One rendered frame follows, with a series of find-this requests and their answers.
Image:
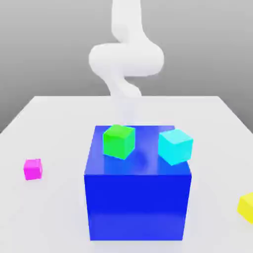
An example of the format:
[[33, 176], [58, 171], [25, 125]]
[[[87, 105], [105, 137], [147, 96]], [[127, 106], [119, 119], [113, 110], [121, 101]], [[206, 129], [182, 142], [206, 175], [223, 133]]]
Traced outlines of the small green cube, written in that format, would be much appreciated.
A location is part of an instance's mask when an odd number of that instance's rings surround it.
[[112, 125], [103, 133], [103, 154], [125, 160], [135, 149], [135, 128]]

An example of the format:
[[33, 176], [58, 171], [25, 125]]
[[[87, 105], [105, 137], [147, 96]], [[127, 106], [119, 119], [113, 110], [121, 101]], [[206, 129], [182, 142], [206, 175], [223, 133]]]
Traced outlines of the small cyan cube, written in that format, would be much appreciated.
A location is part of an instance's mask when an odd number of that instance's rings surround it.
[[179, 129], [159, 133], [158, 154], [171, 166], [191, 159], [193, 138]]

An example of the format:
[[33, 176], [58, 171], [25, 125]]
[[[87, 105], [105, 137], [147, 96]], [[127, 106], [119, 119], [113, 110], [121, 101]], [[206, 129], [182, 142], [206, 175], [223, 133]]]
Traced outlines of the small magenta cube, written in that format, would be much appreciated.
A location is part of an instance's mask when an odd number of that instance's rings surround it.
[[42, 178], [42, 161], [41, 159], [27, 159], [24, 163], [24, 175], [26, 180]]

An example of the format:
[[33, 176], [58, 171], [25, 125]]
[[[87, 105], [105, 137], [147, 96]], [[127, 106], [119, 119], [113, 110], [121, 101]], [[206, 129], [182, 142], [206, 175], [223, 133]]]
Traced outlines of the small yellow cube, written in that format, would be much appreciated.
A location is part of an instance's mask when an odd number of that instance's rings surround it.
[[240, 197], [237, 212], [250, 224], [253, 224], [253, 192]]

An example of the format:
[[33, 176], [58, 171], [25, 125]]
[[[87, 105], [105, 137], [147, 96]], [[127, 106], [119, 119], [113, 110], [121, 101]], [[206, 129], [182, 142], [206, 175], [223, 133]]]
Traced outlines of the large blue box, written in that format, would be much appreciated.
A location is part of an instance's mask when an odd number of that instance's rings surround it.
[[125, 159], [103, 154], [107, 126], [96, 126], [84, 171], [92, 241], [180, 241], [192, 174], [158, 154], [159, 134], [174, 126], [136, 126], [135, 150]]

